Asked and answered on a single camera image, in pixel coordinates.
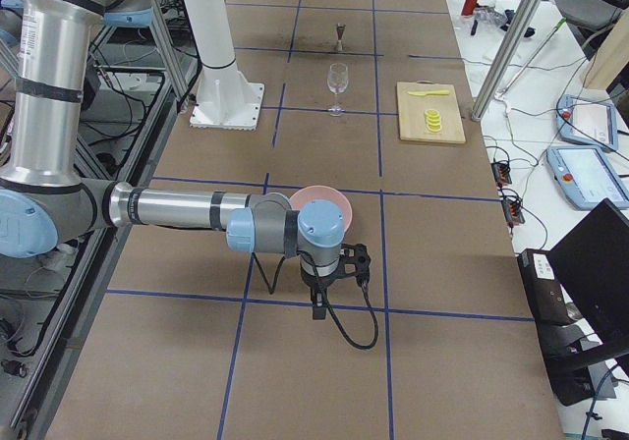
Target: blue tape line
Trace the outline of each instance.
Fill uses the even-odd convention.
[[[414,55],[414,54],[409,54],[408,57],[410,59],[460,60],[460,61],[463,61],[463,57],[445,57],[445,56],[438,56],[438,55]]]
[[[499,197],[477,197],[477,196],[451,196],[448,194],[426,194],[423,192],[383,192],[389,196],[414,196],[425,197],[427,199],[453,199],[460,201],[481,201],[481,202],[500,202]]]
[[[209,185],[231,185],[239,187],[252,187],[252,188],[264,188],[264,184],[261,183],[249,183],[249,182],[227,182],[221,180],[201,180],[196,178],[175,178],[175,177],[153,177],[155,181],[161,182],[182,182],[182,183],[200,183]],[[281,185],[268,183],[271,188],[277,188],[279,190],[300,190],[303,187],[296,185]],[[498,197],[478,197],[478,196],[454,196],[449,194],[428,194],[424,192],[386,192],[375,190],[355,190],[355,189],[339,189],[342,193],[354,193],[354,194],[384,194],[385,196],[401,196],[401,197],[424,197],[426,199],[452,199],[461,201],[479,201],[479,202],[500,202]]]
[[[153,179],[155,181],[160,181],[160,182],[201,183],[201,184],[208,184],[208,185],[233,185],[237,187],[262,188],[264,186],[260,183],[228,182],[228,181],[221,181],[221,180],[202,180],[198,178],[153,177]]]
[[[227,375],[227,385],[225,386],[225,396],[223,397],[223,408],[220,413],[220,423],[216,432],[216,440],[222,440],[223,431],[225,429],[225,420],[227,418],[227,409],[229,407],[229,396],[232,390],[232,381],[234,380],[234,369],[236,368],[236,357],[238,356],[238,347],[240,346],[240,336],[243,332],[243,322],[245,320],[245,310],[247,309],[247,294],[249,293],[249,285],[252,282],[252,274],[254,269],[254,258],[249,259],[249,270],[247,271],[247,282],[245,283],[245,291],[243,292],[243,300],[240,306],[240,314],[238,316],[238,327],[236,329],[236,337],[234,338],[234,348],[232,349],[232,358],[229,362],[229,374]]]
[[[225,3],[226,5],[230,6],[253,6],[253,7],[258,7],[258,8],[298,8],[295,5],[274,5],[274,4],[263,4],[263,3],[234,3],[234,2],[229,2],[229,3]],[[302,10],[328,10],[328,11],[362,11],[362,12],[367,12],[370,13],[372,11],[376,11],[378,13],[410,13],[410,14],[415,14],[415,15],[448,15],[449,13],[445,12],[445,11],[425,11],[425,10],[378,10],[378,9],[371,9],[371,8],[334,8],[331,6],[301,6],[300,7]]]
[[[277,108],[277,117],[275,118],[275,130],[273,131],[273,139],[271,141],[272,148],[277,143],[277,134],[279,132],[279,118],[282,115],[282,105],[284,104],[284,93],[286,92],[286,83],[282,84],[282,93],[279,95],[279,107]]]
[[[371,53],[364,52],[334,52],[332,50],[302,50],[302,49],[282,49],[279,47],[234,47],[235,50],[254,50],[259,52],[285,52],[299,54],[321,54],[321,55],[356,55],[359,57],[373,57]],[[384,57],[384,54],[377,54],[378,57]]]
[[[377,173],[382,178],[382,130],[380,126],[380,90],[377,74],[377,36],[375,35],[375,0],[372,0],[372,30],[373,30],[373,74],[375,79],[375,114],[377,131]]]
[[[290,49],[282,49],[279,47],[234,47],[234,50],[257,50],[260,52],[290,52]]]
[[[174,300],[201,300],[201,301],[216,301],[219,303],[242,303],[243,298],[229,297],[229,296],[213,296],[213,295],[197,295],[194,293],[166,293],[159,291],[145,291],[145,290],[125,290],[109,288],[106,291],[110,295],[125,295],[125,296],[146,296],[150,298],[168,298]],[[263,300],[260,298],[247,298],[247,303],[251,304],[263,304],[263,305],[282,305],[282,306],[297,306],[297,307],[311,307],[310,302],[299,301],[285,301],[285,300]],[[349,305],[349,304],[334,304],[334,308],[341,310],[354,310],[354,311],[369,311],[369,309],[363,305]],[[473,314],[469,312],[447,312],[447,311],[435,311],[435,310],[420,310],[420,309],[403,309],[403,308],[389,308],[374,306],[375,312],[388,312],[393,314],[402,315],[423,315],[431,317],[449,317],[449,318],[462,318],[462,319],[485,319],[485,320],[502,320],[511,322],[535,322],[534,319],[529,317],[518,317],[510,315],[494,315],[494,314]]]
[[[515,315],[471,314],[467,312],[445,312],[440,310],[389,309],[391,314],[427,315],[433,317],[448,317],[455,319],[500,320],[503,322],[535,322],[532,317],[518,317]]]
[[[318,108],[298,108],[294,106],[283,106],[282,109],[285,111],[308,111],[311,113],[325,113],[329,114],[327,109],[318,109]],[[343,111],[343,114],[365,114],[368,116],[376,116],[377,113],[370,111]]]
[[[295,5],[274,5],[272,3],[262,4],[262,3],[237,3],[237,2],[225,2],[227,6],[254,6],[257,8],[291,8],[295,9],[297,6]]]
[[[279,106],[262,106],[262,109],[279,109]],[[307,111],[310,113],[325,113],[328,114],[327,109],[319,108],[300,108],[297,106],[282,106],[284,111]],[[375,111],[343,111],[343,114],[364,114],[367,116],[397,116],[397,113],[377,113]]]
[[[386,257],[385,222],[384,193],[380,190],[380,238],[382,246],[382,289],[384,291],[384,338],[386,345],[386,388],[388,392],[389,440],[395,440],[395,417],[393,415],[393,366],[391,362],[391,324],[389,320],[389,281]]]
[[[195,295],[191,293],[164,293],[141,290],[117,290],[115,288],[107,289],[107,293],[110,295],[151,296],[154,298],[172,298],[177,300],[220,301],[222,303],[241,303],[243,301],[242,298],[230,298],[226,296]]]
[[[377,13],[409,13],[412,15],[448,15],[446,11],[423,11],[423,10],[376,10]]]
[[[299,20],[299,12],[302,6],[302,0],[297,2],[297,13],[295,14],[295,24],[293,25],[293,35],[291,36],[291,51],[288,53],[287,63],[291,63],[291,57],[293,56],[293,48],[295,47],[295,34],[297,33],[297,21]]]

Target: table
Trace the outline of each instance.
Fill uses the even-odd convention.
[[[463,1],[447,0],[457,42],[461,49],[461,56],[468,61],[490,62],[503,38],[503,32],[488,25],[480,25],[477,34],[470,36],[469,21],[458,16],[461,13]],[[496,11],[503,11],[505,9],[516,10],[519,2],[515,0],[482,0],[480,3],[484,5],[495,4]],[[542,2],[531,23],[531,26],[536,28],[538,33],[534,37],[523,40],[512,63],[522,64],[526,61],[539,45],[539,42],[543,40],[545,34],[560,18],[561,15],[554,5],[550,2]],[[501,103],[492,101],[482,120],[486,145],[489,147],[498,145],[504,148],[512,159],[519,160],[513,164],[511,173],[513,185],[510,188],[519,194],[523,194],[526,190],[524,203],[526,208],[540,217],[547,228],[546,237],[542,225],[530,214],[525,214],[527,223],[516,227],[513,232],[512,244],[516,253],[524,248],[539,248],[544,241],[544,248],[552,248],[587,214],[587,211],[576,210],[569,204],[545,163],[544,153],[550,145],[565,144],[556,138],[554,108],[557,98],[571,79],[572,82],[566,88],[566,93],[581,95],[593,100],[609,98],[605,91],[582,88],[580,75],[586,70],[588,63],[583,57],[578,42],[566,25],[557,32],[532,65],[550,69],[563,65],[569,66],[550,72],[529,69],[511,88],[507,97],[514,108],[526,112],[550,111],[539,117],[530,117],[517,111],[510,113],[509,121],[513,131],[513,142],[504,116],[504,106]],[[466,72],[473,94],[477,94],[480,90],[488,69],[489,66],[466,62]],[[511,79],[510,75],[514,75],[517,70],[518,67],[509,68],[503,84],[508,83]],[[617,121],[619,129],[626,131],[627,127],[619,114]],[[626,155],[629,152],[629,137],[620,136],[619,141],[619,151]],[[527,155],[522,149],[516,148],[516,145],[530,152],[534,157]],[[493,148],[487,150],[490,160],[494,157],[494,151]],[[505,158],[500,151],[497,151],[495,156],[497,160]],[[608,154],[607,157],[618,174],[629,173],[629,162],[616,154]],[[530,164],[524,161],[534,162],[534,158],[541,160],[540,166],[532,168]],[[623,213],[629,216],[629,211],[625,210]],[[585,321],[580,321],[579,325],[585,334],[592,332]],[[600,341],[596,336],[591,337],[591,340]],[[614,376],[626,379],[626,375],[619,370],[614,372]],[[629,388],[620,384],[616,392],[617,400],[604,400],[597,403],[596,412],[602,415],[603,420],[590,423],[590,435],[600,436],[602,428],[629,431],[629,415],[627,415],[629,412]],[[565,408],[557,403],[564,432],[581,434],[585,422],[585,411],[589,407],[590,400],[570,408]]]
[[[359,352],[312,321],[296,261],[271,297],[222,234],[138,227],[48,438],[561,438],[480,127],[464,119],[463,146],[397,136],[398,81],[454,83],[471,107],[445,0],[228,1],[239,66],[266,84],[257,130],[181,118],[153,184],[340,189],[346,241],[372,255],[380,341]],[[339,59],[347,112],[330,118]],[[329,296],[367,339],[354,283]]]

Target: wine glass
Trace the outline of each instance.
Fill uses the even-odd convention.
[[[328,109],[331,116],[343,114],[343,108],[338,103],[338,95],[347,89],[349,82],[347,65],[341,63],[330,65],[330,70],[327,73],[327,87],[334,93],[334,104]]]

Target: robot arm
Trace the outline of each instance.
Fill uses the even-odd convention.
[[[342,244],[343,217],[332,202],[295,211],[274,193],[165,192],[82,180],[73,159],[91,28],[103,21],[145,27],[151,0],[22,2],[12,153],[0,168],[0,253],[30,257],[105,227],[202,228],[225,231],[236,251],[300,256],[315,318],[325,316],[325,293],[336,279],[355,277],[367,299],[367,250]]]

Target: blue joint cap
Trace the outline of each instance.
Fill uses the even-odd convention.
[[[251,253],[256,248],[254,212],[245,207],[234,209],[227,222],[227,246],[234,251]]]
[[[4,40],[4,43],[9,47],[15,47],[20,43],[14,36],[11,35],[10,32],[3,29],[0,29],[0,38]]]
[[[52,250],[57,239],[54,222],[36,202],[0,190],[0,253],[28,258]]]
[[[147,28],[153,21],[153,9],[105,13],[103,22],[115,28]]]
[[[24,9],[24,3],[22,3],[22,0],[2,0],[0,4],[2,5],[2,8],[6,8],[9,10],[23,10]]]
[[[319,248],[336,247],[345,237],[343,212],[326,199],[306,204],[297,217],[297,225],[304,239]]]

